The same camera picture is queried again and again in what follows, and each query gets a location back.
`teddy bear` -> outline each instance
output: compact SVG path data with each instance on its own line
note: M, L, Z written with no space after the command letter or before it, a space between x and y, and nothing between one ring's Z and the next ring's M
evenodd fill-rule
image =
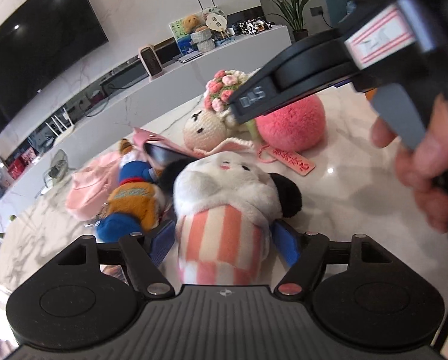
M182 26L187 34L191 34L196 27L201 26L201 22L196 15L189 15L182 19Z
M127 139L120 142L119 152L119 185L110 194L97 226L103 242L117 242L126 234L154 229L165 209L164 195L157 186L158 175L142 152Z
M234 152L168 165L162 191L174 195L181 282L251 285L267 257L270 224L302 207L299 188Z

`brown teddy bear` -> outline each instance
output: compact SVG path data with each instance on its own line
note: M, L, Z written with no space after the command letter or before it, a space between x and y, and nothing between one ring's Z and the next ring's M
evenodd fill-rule
M184 27L184 31L188 34L191 34L197 26L200 26L201 22L196 15L189 15L182 19L182 26Z

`human hand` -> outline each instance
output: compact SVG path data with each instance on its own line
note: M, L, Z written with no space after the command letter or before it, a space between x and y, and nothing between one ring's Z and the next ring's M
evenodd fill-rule
M395 133L378 118L371 130L377 147L386 147ZM430 226L441 233L448 231L448 193L432 184L432 179L448 169L448 102L439 95L434 103L431 122L424 140L414 152L401 145L396 156L399 181L413 189L415 202L427 215Z

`pink bag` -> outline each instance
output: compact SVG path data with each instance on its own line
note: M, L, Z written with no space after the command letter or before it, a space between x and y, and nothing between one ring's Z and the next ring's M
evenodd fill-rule
M66 208L79 221L94 218L118 187L121 156L113 151L97 157L88 166L72 175L72 189L67 195Z

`metal screw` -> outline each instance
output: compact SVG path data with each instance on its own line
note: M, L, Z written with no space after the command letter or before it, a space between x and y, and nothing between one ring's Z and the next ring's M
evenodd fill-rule
M151 295L164 295L171 290L170 286L165 283L153 283L147 287L147 292Z
M285 283L279 286L278 291L282 295L292 296L301 293L302 287L295 283Z

